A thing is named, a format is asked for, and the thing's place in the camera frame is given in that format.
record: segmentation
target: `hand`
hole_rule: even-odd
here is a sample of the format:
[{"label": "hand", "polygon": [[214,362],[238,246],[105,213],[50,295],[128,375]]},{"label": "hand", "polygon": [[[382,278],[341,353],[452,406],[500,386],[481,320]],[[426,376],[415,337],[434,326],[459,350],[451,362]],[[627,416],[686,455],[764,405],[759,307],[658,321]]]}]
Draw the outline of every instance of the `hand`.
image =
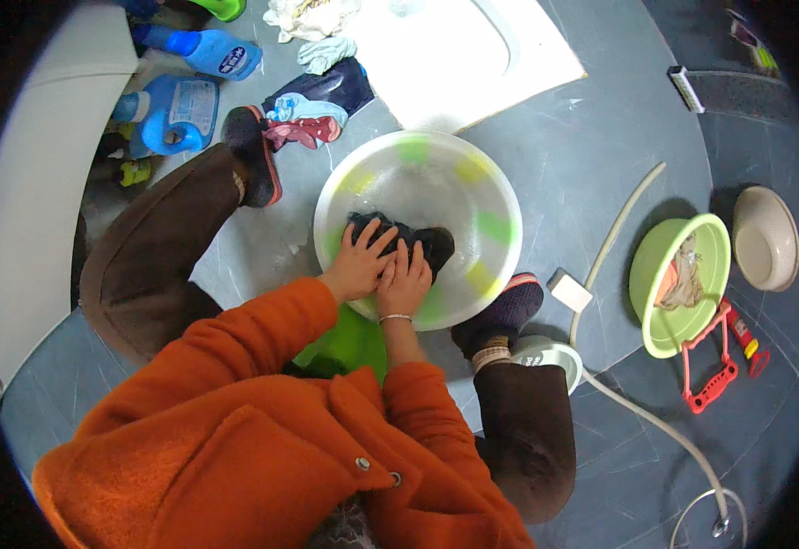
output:
[{"label": "hand", "polygon": [[327,285],[339,305],[345,301],[359,300],[375,291],[378,288],[378,276],[384,270],[384,266],[393,261],[396,252],[383,258],[378,256],[391,243],[399,229],[392,226],[369,246],[369,240],[379,225],[381,220],[378,218],[370,221],[369,225],[362,229],[356,244],[353,244],[354,225],[349,224],[341,236],[341,250],[338,257],[326,272],[317,277],[320,282]]},{"label": "hand", "polygon": [[424,261],[424,246],[415,242],[412,264],[408,265],[408,248],[399,239],[396,257],[387,263],[378,284],[378,316],[408,314],[413,316],[424,301],[433,283],[433,272]]}]

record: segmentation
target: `green stool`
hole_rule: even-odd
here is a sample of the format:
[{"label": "green stool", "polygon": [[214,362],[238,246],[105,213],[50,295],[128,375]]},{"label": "green stool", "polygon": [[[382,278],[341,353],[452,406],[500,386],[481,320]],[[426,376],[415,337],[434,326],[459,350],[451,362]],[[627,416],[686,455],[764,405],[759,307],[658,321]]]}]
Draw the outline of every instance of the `green stool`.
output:
[{"label": "green stool", "polygon": [[293,362],[311,377],[324,379],[371,366],[378,383],[383,383],[387,374],[384,335],[380,326],[342,305],[335,328],[302,349]]},{"label": "green stool", "polygon": [[220,21],[233,21],[247,8],[247,0],[189,0],[213,14]]}]

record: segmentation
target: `white hose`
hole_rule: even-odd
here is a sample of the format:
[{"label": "white hose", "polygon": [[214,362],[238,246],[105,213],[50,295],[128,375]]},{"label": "white hose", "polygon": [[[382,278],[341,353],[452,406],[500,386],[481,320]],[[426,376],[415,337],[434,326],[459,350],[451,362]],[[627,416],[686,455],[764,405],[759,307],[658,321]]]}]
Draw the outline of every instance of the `white hose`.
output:
[{"label": "white hose", "polygon": [[[631,208],[634,206],[637,199],[640,198],[640,195],[643,194],[644,191],[649,187],[649,184],[658,177],[658,174],[662,173],[665,169],[665,163],[663,161],[658,162],[655,168],[649,171],[646,174],[646,177],[640,181],[637,185],[637,188],[634,192],[631,193],[631,196],[628,197],[625,205],[622,207],[622,210],[619,212],[619,215],[616,217],[615,221],[613,222],[613,226],[610,227],[610,232],[606,235],[606,239],[604,240],[604,244],[601,247],[601,251],[598,252],[598,257],[594,259],[594,265],[591,266],[591,270],[588,273],[588,278],[585,280],[585,290],[591,291],[591,288],[594,286],[594,280],[598,276],[598,271],[601,270],[601,265],[606,258],[607,252],[609,252],[610,248],[613,247],[613,243],[615,242],[616,236],[619,235],[619,231],[622,228],[622,225],[625,223],[625,219],[627,219],[628,214],[631,211]],[[569,344],[574,349],[576,348],[576,332],[579,329],[579,316],[580,313],[575,313],[573,315],[573,321],[570,323],[569,326]],[[705,494],[700,495],[696,498],[689,507],[683,512],[680,516],[679,521],[677,521],[677,528],[674,529],[674,537],[677,534],[677,529],[679,529],[679,523],[683,520],[686,516],[686,512],[688,512],[692,505],[697,503],[701,498],[705,497],[706,495],[713,494],[716,497],[716,506],[719,508],[720,512],[720,520],[717,521],[717,524],[713,526],[713,536],[716,537],[721,535],[725,532],[725,528],[729,524],[729,505],[726,503],[726,493],[729,494],[735,501],[737,501],[739,508],[741,510],[741,517],[744,520],[744,544],[747,543],[747,519],[746,514],[744,511],[744,505],[741,504],[740,499],[738,499],[737,495],[731,490],[723,489],[723,486],[720,484],[719,478],[716,476],[716,472],[713,470],[713,467],[710,466],[704,454],[701,453],[697,447],[695,447],[692,442],[683,436],[679,431],[668,425],[667,423],[663,422],[659,418],[656,417],[651,412],[646,411],[645,409],[640,408],[634,402],[627,401],[626,399],[622,398],[619,394],[615,393],[614,391],[606,388],[600,381],[594,379],[594,376],[589,373],[586,368],[582,368],[582,377],[585,378],[586,381],[591,383],[591,385],[601,391],[606,396],[613,399],[620,404],[622,404],[625,408],[631,410],[635,414],[641,416],[646,421],[655,425],[658,429],[664,431],[669,436],[671,436],[674,440],[679,442],[686,450],[695,458],[695,461],[698,462],[698,465],[701,466],[701,470],[704,471],[704,475],[707,476],[708,480],[710,481],[710,486],[713,487],[712,490],[706,492]],[[674,537],[671,537],[670,540],[670,547],[673,549],[673,542]]]}]

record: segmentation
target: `orange coat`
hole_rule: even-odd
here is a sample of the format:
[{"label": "orange coat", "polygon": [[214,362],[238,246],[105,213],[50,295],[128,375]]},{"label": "orange coat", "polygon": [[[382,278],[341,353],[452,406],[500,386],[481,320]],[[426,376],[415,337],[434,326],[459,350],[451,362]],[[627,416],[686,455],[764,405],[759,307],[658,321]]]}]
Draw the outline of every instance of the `orange coat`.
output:
[{"label": "orange coat", "polygon": [[439,368],[397,366],[383,389],[367,367],[275,375],[336,320],[302,279],[192,324],[37,464],[64,543],[301,547],[360,492],[385,548],[532,547]]}]

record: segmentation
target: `red plastic stand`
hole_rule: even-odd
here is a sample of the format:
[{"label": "red plastic stand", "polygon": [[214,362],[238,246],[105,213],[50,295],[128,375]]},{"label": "red plastic stand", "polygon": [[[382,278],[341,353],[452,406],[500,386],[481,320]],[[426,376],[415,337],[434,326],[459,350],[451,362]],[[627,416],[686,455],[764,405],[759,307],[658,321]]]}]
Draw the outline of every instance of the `red plastic stand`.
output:
[{"label": "red plastic stand", "polygon": [[[704,330],[695,337],[695,339],[691,341],[683,342],[681,348],[683,349],[683,372],[684,372],[684,380],[683,380],[683,400],[686,401],[686,404],[689,405],[690,409],[694,414],[700,414],[704,411],[704,409],[710,404],[711,402],[715,401],[723,391],[725,390],[726,386],[731,382],[732,379],[737,377],[737,364],[734,360],[729,356],[729,324],[726,321],[726,316],[731,311],[731,305],[729,302],[725,301],[720,304],[719,308],[716,311],[716,315],[713,317],[710,324]],[[696,345],[701,343],[701,341],[707,337],[707,335],[716,328],[717,324],[723,324],[723,356],[720,357],[720,360],[723,361],[723,369],[714,375],[701,389],[701,392],[698,394],[692,394],[692,391],[689,390],[689,350],[694,349]]]}]

